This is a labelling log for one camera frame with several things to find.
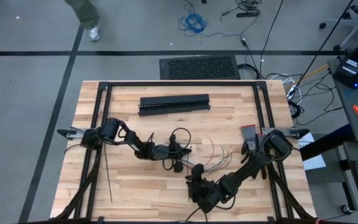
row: wooden table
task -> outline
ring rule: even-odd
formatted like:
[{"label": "wooden table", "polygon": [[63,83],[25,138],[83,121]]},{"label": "wooden table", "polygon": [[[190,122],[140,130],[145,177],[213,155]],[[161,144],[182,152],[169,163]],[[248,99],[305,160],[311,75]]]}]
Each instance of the wooden table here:
[{"label": "wooden table", "polygon": [[[276,127],[293,126],[282,83],[280,81],[266,82]],[[97,87],[96,81],[83,83],[73,121],[74,127],[90,127]],[[210,111],[144,117],[139,117],[137,114],[139,98],[143,96],[201,93],[209,94]],[[260,98],[264,118],[268,124],[262,94]],[[223,150],[227,152],[241,150],[244,140],[240,126],[256,124],[257,131],[259,131],[254,101],[252,88],[244,86],[118,86],[112,89],[108,117],[125,121],[143,141],[146,141],[154,132],[156,144],[167,144],[168,137],[175,128],[186,128],[191,132],[190,146],[193,150],[189,161],[195,164],[206,163],[213,155],[214,148],[214,157],[208,164],[211,166],[221,159]],[[186,132],[178,131],[176,134],[179,143],[187,143]],[[79,141],[79,139],[69,141],[68,146],[78,144]],[[107,146],[106,152],[112,202],[109,196],[103,154],[98,174],[93,220],[104,216],[105,220],[112,221],[177,221],[185,220],[197,208],[196,204],[188,199],[184,179],[186,169],[178,174],[172,170],[165,171],[160,161],[138,160],[129,146]],[[51,217],[58,215],[76,193],[80,183],[84,154],[85,149],[82,147],[74,147],[65,154]],[[240,161],[242,155],[235,153],[233,158]],[[290,190],[306,211],[315,215],[300,153],[293,151],[283,163]],[[218,180],[222,175],[235,171],[240,166],[238,162],[231,161],[225,169],[204,176],[209,180]],[[280,190],[278,191],[282,214],[285,216],[283,195]],[[81,211],[82,217],[85,214],[86,198]],[[231,210],[215,208],[208,213],[208,220],[266,221],[267,216],[274,216],[269,180],[263,180],[259,174],[255,180],[249,178],[242,183],[236,204]],[[204,221],[204,215],[197,212],[191,220]]]}]

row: white sneaker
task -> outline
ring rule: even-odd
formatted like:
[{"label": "white sneaker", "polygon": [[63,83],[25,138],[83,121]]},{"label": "white sneaker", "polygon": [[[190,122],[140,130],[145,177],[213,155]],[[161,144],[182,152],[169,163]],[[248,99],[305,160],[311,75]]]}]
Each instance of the white sneaker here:
[{"label": "white sneaker", "polygon": [[99,40],[99,25],[89,30],[89,39],[91,41]]}]

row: green pants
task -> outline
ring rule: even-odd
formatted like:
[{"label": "green pants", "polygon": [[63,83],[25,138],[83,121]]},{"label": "green pants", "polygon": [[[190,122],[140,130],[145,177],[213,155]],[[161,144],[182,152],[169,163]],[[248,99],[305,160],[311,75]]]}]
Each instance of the green pants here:
[{"label": "green pants", "polygon": [[94,28],[98,25],[99,14],[98,10],[90,0],[65,0],[69,4],[78,19],[80,20],[81,25],[86,29]]}]

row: person's leg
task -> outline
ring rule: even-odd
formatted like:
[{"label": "person's leg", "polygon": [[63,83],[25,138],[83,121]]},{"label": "person's leg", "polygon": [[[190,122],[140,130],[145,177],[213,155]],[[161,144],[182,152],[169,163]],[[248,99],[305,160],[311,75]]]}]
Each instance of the person's leg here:
[{"label": "person's leg", "polygon": [[90,0],[65,0],[65,2],[73,8],[81,25],[83,25],[85,29],[89,29],[90,39],[93,41],[98,40],[99,14]]}]

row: white paper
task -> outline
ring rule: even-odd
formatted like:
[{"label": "white paper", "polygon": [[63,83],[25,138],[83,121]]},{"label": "white paper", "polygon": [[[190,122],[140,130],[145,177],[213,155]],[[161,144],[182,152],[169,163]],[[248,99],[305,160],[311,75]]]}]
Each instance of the white paper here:
[{"label": "white paper", "polygon": [[[305,147],[306,145],[314,142],[314,138],[311,133],[303,136],[301,139],[298,140],[299,148]],[[321,155],[315,156],[307,161],[303,161],[303,167],[305,170],[312,170],[312,169],[319,169],[326,167],[326,163]]]}]

